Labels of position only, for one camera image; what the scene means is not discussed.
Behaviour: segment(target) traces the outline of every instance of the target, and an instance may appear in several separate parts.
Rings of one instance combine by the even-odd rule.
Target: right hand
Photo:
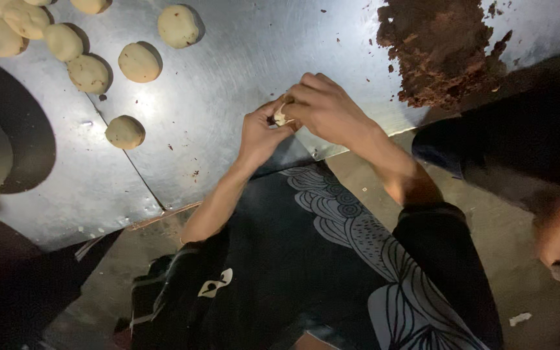
[[[306,73],[285,94],[282,109],[287,119],[299,120],[313,134],[359,153],[360,141],[375,132],[383,133],[332,79]]]

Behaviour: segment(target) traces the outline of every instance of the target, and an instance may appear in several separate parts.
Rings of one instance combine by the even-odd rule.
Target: concrete floor
[[[393,139],[409,149],[413,136],[408,132]],[[367,162],[347,152],[328,163],[386,227],[396,225],[401,209]],[[560,284],[534,258],[533,216],[435,166],[425,167],[446,200],[466,213],[496,299],[507,349],[560,349]],[[179,248],[178,234],[191,212],[125,231],[83,286],[82,297],[44,332],[45,341],[58,349],[116,349],[111,334],[118,318],[129,316],[131,281],[146,274],[151,260]],[[509,318],[525,312],[533,317],[516,327],[509,325]]]

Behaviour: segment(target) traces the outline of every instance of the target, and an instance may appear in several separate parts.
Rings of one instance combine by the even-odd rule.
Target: left hand
[[[274,153],[276,147],[295,133],[297,124],[288,123],[270,129],[267,122],[270,116],[283,104],[282,97],[260,106],[256,111],[245,115],[241,131],[241,147],[235,164],[254,172]]]

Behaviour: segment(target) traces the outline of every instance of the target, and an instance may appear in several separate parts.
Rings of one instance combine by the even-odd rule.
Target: floor
[[[413,136],[407,132],[393,139],[408,149]],[[400,208],[367,162],[347,152],[328,163],[386,227],[396,225]],[[534,258],[533,216],[446,171],[425,167],[446,200],[466,213],[496,299],[507,349],[560,349],[560,284]],[[131,280],[146,274],[151,260],[179,248],[179,232],[191,212],[126,230],[83,286],[83,295],[44,332],[45,342],[57,349],[117,349],[111,334],[118,318],[129,315]],[[520,313],[532,317],[511,327],[509,319]]]

